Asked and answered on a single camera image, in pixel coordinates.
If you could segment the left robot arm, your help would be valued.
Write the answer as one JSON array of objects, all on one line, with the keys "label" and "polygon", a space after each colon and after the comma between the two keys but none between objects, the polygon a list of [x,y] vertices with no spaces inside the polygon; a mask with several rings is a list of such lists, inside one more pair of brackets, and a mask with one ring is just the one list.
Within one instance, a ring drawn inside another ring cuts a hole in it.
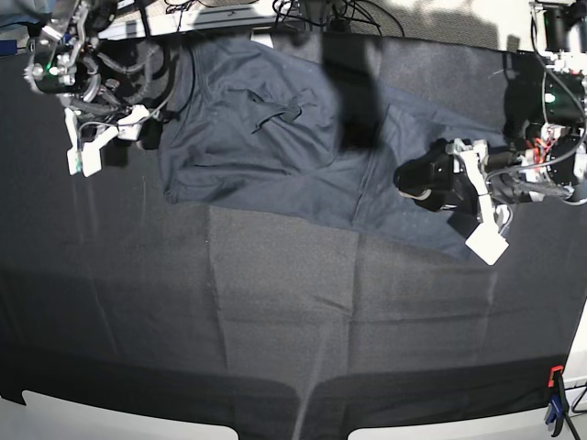
[{"label": "left robot arm", "polygon": [[547,197],[586,202],[586,4],[534,1],[531,38],[540,67],[537,110],[509,147],[455,139],[395,174],[400,194],[429,211],[477,217]]}]

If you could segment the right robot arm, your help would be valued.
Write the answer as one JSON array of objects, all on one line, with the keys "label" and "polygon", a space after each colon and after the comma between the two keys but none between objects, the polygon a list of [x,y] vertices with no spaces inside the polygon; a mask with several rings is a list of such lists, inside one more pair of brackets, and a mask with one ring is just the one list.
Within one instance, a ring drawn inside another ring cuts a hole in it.
[{"label": "right robot arm", "polygon": [[32,39],[24,77],[61,102],[72,153],[95,141],[159,147],[181,42],[154,35],[146,2],[135,8],[145,35],[128,45],[130,56],[99,37],[122,12],[118,1],[57,1]]}]

